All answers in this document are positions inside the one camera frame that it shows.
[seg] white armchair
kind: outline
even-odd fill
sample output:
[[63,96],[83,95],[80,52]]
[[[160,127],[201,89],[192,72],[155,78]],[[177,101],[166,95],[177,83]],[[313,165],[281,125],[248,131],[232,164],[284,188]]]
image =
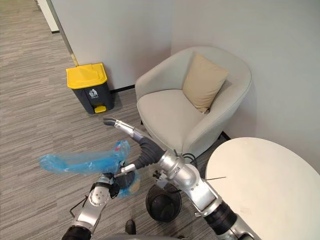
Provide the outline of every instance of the white armchair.
[[[208,114],[198,111],[182,92],[195,53],[229,71]],[[238,57],[216,47],[191,47],[172,55],[137,80],[137,109],[153,138],[178,153],[197,157],[217,140],[250,84],[251,72]]]

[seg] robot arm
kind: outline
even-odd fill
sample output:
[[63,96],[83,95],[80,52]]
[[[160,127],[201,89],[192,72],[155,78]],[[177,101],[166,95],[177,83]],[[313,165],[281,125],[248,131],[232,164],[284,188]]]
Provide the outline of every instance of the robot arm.
[[211,185],[200,177],[199,171],[193,165],[185,164],[181,156],[176,156],[170,150],[163,151],[139,130],[122,121],[105,118],[103,122],[128,133],[142,149],[141,156],[130,165],[121,168],[115,177],[158,163],[162,169],[158,181],[162,184],[170,182],[185,192],[197,210],[195,215],[204,217],[220,240],[261,240]]
[[62,240],[89,240],[94,233],[102,210],[111,199],[112,177],[102,174],[92,186],[81,211],[74,217]]

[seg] plastic bag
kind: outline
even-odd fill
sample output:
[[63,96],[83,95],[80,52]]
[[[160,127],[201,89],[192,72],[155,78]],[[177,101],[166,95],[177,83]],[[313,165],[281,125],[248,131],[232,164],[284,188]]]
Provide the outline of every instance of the plastic bag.
[[124,176],[117,177],[115,180],[119,186],[120,191],[117,195],[118,198],[125,198],[134,195],[140,188],[141,176],[137,170],[130,172]]
[[46,154],[39,158],[40,167],[55,173],[116,173],[129,154],[128,141],[118,141],[112,150],[93,153]]

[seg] white table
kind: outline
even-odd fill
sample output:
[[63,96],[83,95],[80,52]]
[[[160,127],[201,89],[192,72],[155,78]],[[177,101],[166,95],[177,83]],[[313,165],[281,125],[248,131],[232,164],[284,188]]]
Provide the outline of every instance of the white table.
[[211,155],[205,178],[262,240],[320,240],[320,175],[291,150],[241,137]]

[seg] yellow pedal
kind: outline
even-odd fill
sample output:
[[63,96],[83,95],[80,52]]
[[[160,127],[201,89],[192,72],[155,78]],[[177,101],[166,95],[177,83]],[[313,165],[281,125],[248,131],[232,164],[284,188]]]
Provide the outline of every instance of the yellow pedal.
[[97,107],[94,109],[94,112],[95,112],[96,114],[102,113],[102,112],[105,112],[105,111],[107,111],[106,106],[97,106]]

